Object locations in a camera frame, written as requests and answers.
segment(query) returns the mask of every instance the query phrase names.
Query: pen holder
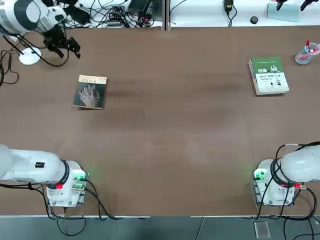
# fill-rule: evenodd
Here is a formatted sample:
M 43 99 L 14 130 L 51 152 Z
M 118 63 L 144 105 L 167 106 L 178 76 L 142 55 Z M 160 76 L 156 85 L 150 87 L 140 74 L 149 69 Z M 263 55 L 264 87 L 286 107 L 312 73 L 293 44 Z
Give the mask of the pen holder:
M 310 42 L 310 50 L 308 50 L 307 46 L 304 46 L 303 50 L 299 52 L 295 56 L 295 61 L 298 64 L 308 64 L 316 55 L 320 53 L 320 49 L 318 49 L 318 44 L 314 42 Z

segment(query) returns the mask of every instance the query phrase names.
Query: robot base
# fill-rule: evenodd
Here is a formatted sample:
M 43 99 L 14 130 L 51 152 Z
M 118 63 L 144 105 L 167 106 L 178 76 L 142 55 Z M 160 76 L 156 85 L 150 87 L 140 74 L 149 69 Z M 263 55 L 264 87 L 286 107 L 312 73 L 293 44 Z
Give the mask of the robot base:
M 69 165 L 69 177 L 61 189 L 46 188 L 49 205 L 51 207 L 73 208 L 83 206 L 85 200 L 86 181 L 79 181 L 87 178 L 86 173 L 75 161 L 66 161 Z
M 270 165 L 272 162 L 273 159 L 266 159 L 262 161 L 258 168 L 253 172 L 252 190 L 258 206 L 261 204 L 262 196 L 266 190 L 266 186 L 272 177 L 270 172 Z M 290 206 L 293 202 L 294 195 L 294 187 L 287 189 L 286 187 L 280 186 L 274 180 L 272 180 L 268 189 L 266 190 L 262 204 L 271 206 L 282 206 L 284 204 L 285 206 Z
M 38 55 L 41 56 L 41 51 L 39 48 L 33 47 L 33 48 L 25 48 L 24 50 L 22 50 L 23 54 L 20 54 L 19 56 L 19 60 L 22 64 L 24 65 L 33 65 L 36 64 L 37 62 L 39 62 L 40 57 Z

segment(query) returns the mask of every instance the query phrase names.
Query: green book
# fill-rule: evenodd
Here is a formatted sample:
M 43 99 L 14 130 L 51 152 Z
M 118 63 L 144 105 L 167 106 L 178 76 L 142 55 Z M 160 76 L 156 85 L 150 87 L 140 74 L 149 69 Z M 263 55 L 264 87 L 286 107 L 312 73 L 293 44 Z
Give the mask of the green book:
M 251 58 L 248 65 L 257 95 L 284 94 L 289 91 L 280 57 Z

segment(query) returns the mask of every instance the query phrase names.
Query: power adapter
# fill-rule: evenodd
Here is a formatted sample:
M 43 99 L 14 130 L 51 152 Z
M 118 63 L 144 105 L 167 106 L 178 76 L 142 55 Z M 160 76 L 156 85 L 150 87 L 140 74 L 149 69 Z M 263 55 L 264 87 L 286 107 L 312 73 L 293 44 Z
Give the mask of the power adapter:
M 232 5 L 234 4 L 234 0 L 224 0 L 223 3 L 224 3 L 224 11 L 229 16 L 229 13 L 232 10 Z

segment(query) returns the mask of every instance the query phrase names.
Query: white base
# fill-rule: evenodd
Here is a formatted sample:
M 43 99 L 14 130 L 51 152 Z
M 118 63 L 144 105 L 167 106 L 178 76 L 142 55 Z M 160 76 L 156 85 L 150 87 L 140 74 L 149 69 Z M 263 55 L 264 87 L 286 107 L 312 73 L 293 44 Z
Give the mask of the white base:
M 67 181 L 63 184 L 62 189 L 50 189 L 46 188 L 46 195 L 49 200 L 49 205 L 52 207 L 66 207 L 73 208 L 78 205 L 80 194 L 84 194 L 84 191 L 75 190 L 73 187 L 76 184 L 85 185 L 85 181 L 78 181 L 75 179 L 79 174 L 86 176 L 86 173 L 81 169 L 80 165 L 75 161 L 66 161 L 69 165 L 70 173 Z
M 266 159 L 262 161 L 258 168 L 253 172 L 253 175 L 255 176 L 257 173 L 260 173 L 261 171 L 264 172 L 264 179 L 261 180 L 253 180 L 253 189 L 255 194 L 255 199 L 257 204 L 259 205 L 262 196 L 266 190 L 266 185 L 269 183 L 271 179 L 271 173 L 270 173 L 270 165 L 272 163 L 273 159 Z M 286 198 L 287 194 L 287 188 L 278 185 L 274 180 L 271 181 L 265 195 L 263 198 L 263 204 L 264 205 L 272 205 L 272 206 L 282 206 L 284 204 L 284 200 L 286 198 L 285 206 L 288 206 L 292 203 L 294 195 L 295 195 L 295 188 L 290 187 L 288 196 Z
M 39 48 L 33 47 L 32 48 L 38 55 L 41 55 L 41 51 Z M 40 57 L 33 52 L 30 47 L 22 50 L 23 54 L 20 54 L 19 56 L 19 60 L 22 64 L 24 65 L 33 65 L 36 64 L 37 62 L 39 62 Z

